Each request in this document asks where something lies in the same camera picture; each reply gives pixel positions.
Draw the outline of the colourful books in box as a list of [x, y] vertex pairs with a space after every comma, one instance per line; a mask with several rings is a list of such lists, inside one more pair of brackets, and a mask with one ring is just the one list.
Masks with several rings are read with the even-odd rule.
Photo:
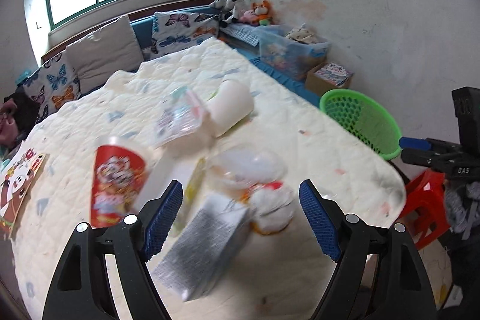
[[314, 75], [335, 87], [342, 87], [352, 79], [353, 73], [342, 65], [326, 62], [314, 72]]

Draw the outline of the cardboard box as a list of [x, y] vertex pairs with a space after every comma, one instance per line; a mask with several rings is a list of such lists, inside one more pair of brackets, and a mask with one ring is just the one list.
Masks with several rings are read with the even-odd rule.
[[306, 90], [322, 96], [324, 93], [339, 88], [349, 88], [354, 73], [335, 62], [323, 62], [308, 73], [305, 80]]

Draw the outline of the white paper cup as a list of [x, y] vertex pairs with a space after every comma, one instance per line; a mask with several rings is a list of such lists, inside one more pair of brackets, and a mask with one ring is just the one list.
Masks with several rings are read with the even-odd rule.
[[255, 108], [250, 89], [235, 79], [223, 81], [213, 98], [208, 100], [213, 134], [223, 136], [230, 128], [243, 120]]

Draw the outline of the cartoon picture book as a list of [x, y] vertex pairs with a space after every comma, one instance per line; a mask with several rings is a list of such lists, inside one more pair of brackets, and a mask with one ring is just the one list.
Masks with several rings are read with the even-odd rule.
[[22, 204], [46, 159], [47, 154], [23, 141], [1, 171], [1, 231], [7, 239], [13, 235]]

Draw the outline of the orange fox plush toy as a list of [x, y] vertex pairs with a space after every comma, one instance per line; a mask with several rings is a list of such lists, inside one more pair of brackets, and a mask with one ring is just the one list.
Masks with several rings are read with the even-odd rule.
[[273, 24], [272, 5], [268, 0], [260, 3], [253, 2], [252, 10], [256, 26], [270, 26]]

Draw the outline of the red plastic stool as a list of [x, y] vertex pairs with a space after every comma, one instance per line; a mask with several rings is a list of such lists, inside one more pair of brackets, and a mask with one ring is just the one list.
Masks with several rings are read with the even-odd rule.
[[430, 245], [450, 228], [444, 206], [444, 180], [444, 173], [427, 169], [405, 185], [407, 198], [399, 218], [416, 213], [411, 223], [411, 235], [418, 236], [415, 243], [418, 250]]

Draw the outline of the green plastic mesh basket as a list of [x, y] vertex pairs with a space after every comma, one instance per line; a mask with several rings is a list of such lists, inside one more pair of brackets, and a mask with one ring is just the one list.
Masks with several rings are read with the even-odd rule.
[[332, 89], [322, 95], [319, 108], [385, 160], [400, 155], [400, 127], [371, 97], [350, 89]]

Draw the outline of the clear plastic wrapper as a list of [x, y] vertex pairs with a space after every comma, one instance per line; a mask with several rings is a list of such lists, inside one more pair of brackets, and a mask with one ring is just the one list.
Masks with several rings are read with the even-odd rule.
[[204, 102], [189, 87], [181, 86], [169, 93], [158, 108], [154, 120], [157, 146], [197, 136], [202, 130], [207, 109]]

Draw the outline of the silver foil packet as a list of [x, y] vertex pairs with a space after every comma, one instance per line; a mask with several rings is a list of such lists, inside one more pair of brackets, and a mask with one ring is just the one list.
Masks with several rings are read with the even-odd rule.
[[183, 301], [206, 296], [250, 233], [250, 208], [221, 194], [209, 196], [155, 268], [153, 275]]

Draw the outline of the white plastic lid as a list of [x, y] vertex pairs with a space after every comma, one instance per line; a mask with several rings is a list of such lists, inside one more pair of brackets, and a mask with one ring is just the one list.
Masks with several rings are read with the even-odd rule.
[[286, 173], [287, 165], [280, 156], [253, 145], [236, 145], [208, 159], [209, 178], [228, 190], [275, 182]]

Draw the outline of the clear plastic storage bin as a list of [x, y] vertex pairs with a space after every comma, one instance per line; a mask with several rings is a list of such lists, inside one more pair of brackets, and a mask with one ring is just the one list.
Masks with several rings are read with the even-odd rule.
[[289, 38], [298, 36], [299, 30], [285, 24], [254, 29], [259, 40], [260, 60], [298, 81], [305, 79], [312, 68], [325, 61], [330, 47], [328, 40], [316, 35], [308, 43]]

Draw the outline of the beige cushion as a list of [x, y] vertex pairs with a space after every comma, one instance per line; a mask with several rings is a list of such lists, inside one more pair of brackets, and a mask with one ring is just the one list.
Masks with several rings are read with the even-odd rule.
[[82, 94], [105, 84], [116, 71], [137, 69], [144, 60], [127, 15], [68, 45], [66, 55]]

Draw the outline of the red printed snack cup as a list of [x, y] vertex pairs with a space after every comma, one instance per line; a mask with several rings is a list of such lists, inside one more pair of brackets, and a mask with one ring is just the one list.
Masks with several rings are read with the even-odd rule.
[[144, 145], [121, 136], [100, 136], [95, 147], [89, 222], [95, 228], [111, 227], [133, 208], [153, 155]]

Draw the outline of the orange cup with tissue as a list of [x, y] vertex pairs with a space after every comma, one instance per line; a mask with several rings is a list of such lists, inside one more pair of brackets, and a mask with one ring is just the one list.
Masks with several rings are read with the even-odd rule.
[[281, 181], [256, 185], [249, 192], [247, 204], [252, 229], [260, 235], [280, 233], [294, 218], [294, 192]]

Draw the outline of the butterfly print pillow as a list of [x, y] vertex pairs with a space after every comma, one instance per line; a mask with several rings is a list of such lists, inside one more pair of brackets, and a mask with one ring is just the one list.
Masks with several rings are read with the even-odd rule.
[[155, 12], [151, 34], [151, 58], [158, 58], [202, 44], [217, 37], [219, 20], [202, 12]]
[[20, 86], [27, 96], [40, 105], [37, 124], [56, 113], [66, 102], [80, 97], [80, 80], [65, 50], [47, 60]]

